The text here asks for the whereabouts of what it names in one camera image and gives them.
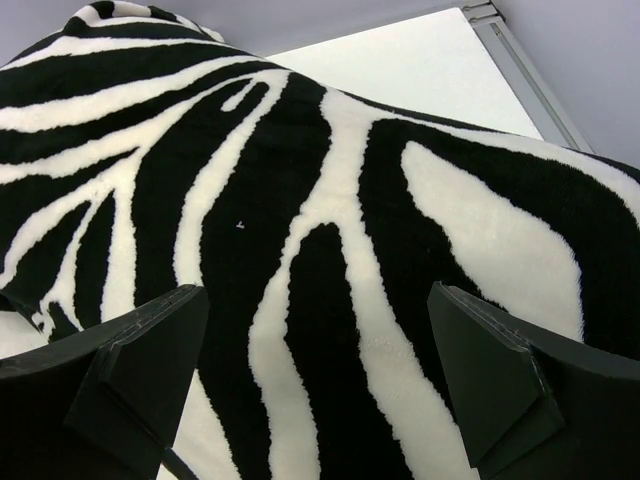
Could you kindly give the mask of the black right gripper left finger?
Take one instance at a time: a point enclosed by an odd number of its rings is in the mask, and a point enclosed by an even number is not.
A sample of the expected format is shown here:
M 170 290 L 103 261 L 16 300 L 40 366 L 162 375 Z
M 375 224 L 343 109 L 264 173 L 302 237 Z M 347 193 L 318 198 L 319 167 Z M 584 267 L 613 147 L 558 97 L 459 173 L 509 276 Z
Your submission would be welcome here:
M 208 311 L 205 289 L 183 285 L 2 359 L 2 478 L 195 478 L 173 445 Z

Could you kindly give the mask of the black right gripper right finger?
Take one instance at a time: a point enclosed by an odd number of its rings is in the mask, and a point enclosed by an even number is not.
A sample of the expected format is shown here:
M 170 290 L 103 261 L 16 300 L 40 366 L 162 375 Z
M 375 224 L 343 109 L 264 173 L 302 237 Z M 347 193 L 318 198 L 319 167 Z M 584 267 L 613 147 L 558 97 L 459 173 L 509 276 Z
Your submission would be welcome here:
M 639 363 L 453 286 L 428 298 L 469 464 L 483 479 L 636 479 Z

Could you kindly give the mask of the zebra and grey plush pillowcase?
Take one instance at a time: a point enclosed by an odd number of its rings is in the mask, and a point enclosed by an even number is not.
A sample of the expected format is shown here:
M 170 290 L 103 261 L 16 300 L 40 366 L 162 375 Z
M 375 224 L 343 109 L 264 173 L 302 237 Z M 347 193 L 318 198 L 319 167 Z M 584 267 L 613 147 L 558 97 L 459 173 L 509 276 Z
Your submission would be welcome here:
M 324 86 L 98 1 L 1 68 L 1 349 L 173 290 L 200 479 L 474 479 L 427 298 L 639 355 L 639 172 Z

